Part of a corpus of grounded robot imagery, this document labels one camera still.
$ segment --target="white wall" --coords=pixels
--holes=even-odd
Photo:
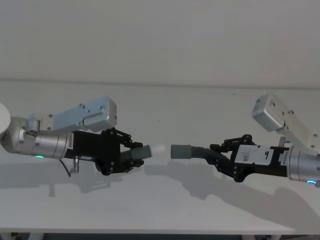
[[[0,79],[320,87],[319,0],[7,0]]]
[[[81,162],[72,178],[57,160],[0,149],[0,232],[320,234],[320,191],[312,185],[258,174],[235,183],[203,159],[170,160],[171,144],[205,147],[244,134],[277,146],[279,135],[251,117],[268,91],[0,82],[0,103],[13,116],[57,113],[108,95],[118,129],[167,146],[129,174],[102,176]],[[275,93],[320,133],[319,91]]]

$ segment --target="white label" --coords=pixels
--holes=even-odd
[[[274,150],[265,146],[240,145],[235,162],[239,164],[269,165]]]
[[[67,148],[68,149],[74,149],[74,133],[72,132],[69,132],[68,135],[67,135]]]
[[[287,159],[288,159],[289,151],[284,151],[283,152],[283,159],[281,161],[281,166],[286,166],[287,165]]]
[[[80,157],[80,160],[91,160],[92,157],[91,156],[82,156]]]

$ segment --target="robotic arm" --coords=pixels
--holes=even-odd
[[[107,96],[58,114],[32,114],[29,118],[11,117],[0,104],[0,116],[0,143],[7,152],[58,159],[69,177],[79,172],[80,160],[94,162],[103,175],[110,175],[127,173],[152,156],[148,145],[133,142],[129,134],[114,128],[117,106]],[[120,152],[120,145],[130,150]],[[63,158],[73,159],[71,170]]]
[[[221,145],[210,148],[190,145],[172,145],[172,159],[206,159],[207,163],[236,182],[248,175],[266,174],[288,177],[320,187],[320,140],[296,117],[293,110],[273,93],[260,97],[254,106],[252,117],[268,132],[282,134],[278,146],[260,146],[246,134],[226,139]],[[228,159],[222,153],[231,152]]]

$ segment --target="gray cylindrical object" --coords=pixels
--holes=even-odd
[[[149,145],[143,147],[137,147],[128,151],[123,151],[120,154],[120,162],[143,160],[152,157],[151,149]]]
[[[171,145],[171,159],[191,159],[191,145]]]
[[[210,148],[191,145],[171,145],[171,159],[206,159],[209,157],[229,160],[223,154],[211,150]]]

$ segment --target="cable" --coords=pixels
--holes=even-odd
[[[65,165],[64,161],[59,159],[60,163],[63,165],[64,169],[66,170],[66,174],[68,174],[69,178],[71,177],[71,172],[68,170],[67,166]]]

